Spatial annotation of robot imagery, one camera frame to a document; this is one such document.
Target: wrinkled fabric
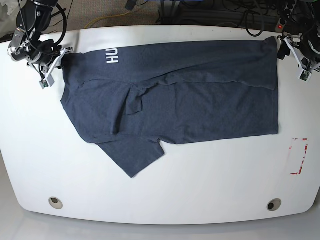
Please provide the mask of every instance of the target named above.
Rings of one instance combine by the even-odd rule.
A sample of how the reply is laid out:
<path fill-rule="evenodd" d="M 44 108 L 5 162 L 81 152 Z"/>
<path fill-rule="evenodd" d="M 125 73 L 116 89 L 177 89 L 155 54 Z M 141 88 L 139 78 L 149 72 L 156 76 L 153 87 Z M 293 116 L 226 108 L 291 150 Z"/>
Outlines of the wrinkled fabric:
<path fill-rule="evenodd" d="M 81 138 L 134 177 L 164 155 L 160 141 L 277 134 L 277 51 L 270 37 L 68 54 L 61 103 Z"/>

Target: table surface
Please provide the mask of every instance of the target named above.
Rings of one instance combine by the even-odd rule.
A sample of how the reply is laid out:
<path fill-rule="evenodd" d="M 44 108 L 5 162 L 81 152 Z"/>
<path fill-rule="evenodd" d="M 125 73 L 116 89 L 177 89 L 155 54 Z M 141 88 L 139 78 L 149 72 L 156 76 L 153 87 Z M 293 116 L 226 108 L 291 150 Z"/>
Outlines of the table surface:
<path fill-rule="evenodd" d="M 252 38 L 242 29 L 207 26 L 126 26 L 68 32 L 63 46 L 85 53 L 274 35 Z M 25 61 L 10 60 L 8 44 L 0 44 L 0 147 L 24 209 L 103 222 L 186 225 L 287 216 L 313 205 L 320 186 L 320 76 L 314 74 L 309 83 L 296 79 L 292 56 L 278 62 L 279 134 L 184 145 L 162 142 L 165 156 L 129 178 L 77 134 L 60 103 L 62 71 L 56 69 L 56 83 L 42 90 L 38 74 Z M 63 208 L 52 208 L 50 197 L 60 199 Z M 268 202 L 276 198 L 281 207 L 268 211 Z"/>

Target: floor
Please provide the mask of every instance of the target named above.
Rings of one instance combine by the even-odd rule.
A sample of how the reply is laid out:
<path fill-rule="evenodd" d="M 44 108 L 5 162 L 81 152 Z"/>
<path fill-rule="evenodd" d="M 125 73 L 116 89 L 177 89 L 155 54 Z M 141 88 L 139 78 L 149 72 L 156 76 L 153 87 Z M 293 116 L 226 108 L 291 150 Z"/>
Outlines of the floor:
<path fill-rule="evenodd" d="M 68 15 L 72 4 L 67 20 L 68 31 L 84 29 L 86 24 L 99 17 L 121 15 L 127 12 L 125 9 L 127 0 L 59 0 L 58 3 L 62 8 L 66 8 L 66 15 Z M 143 3 L 145 3 L 145 0 L 138 0 L 137 4 Z M 101 20 L 93 28 L 154 25 L 158 18 L 158 3 L 149 1 L 142 6 L 136 6 L 132 13 L 128 15 Z M 61 15 L 54 17 L 45 33 L 61 32 L 63 29 L 61 20 Z"/>

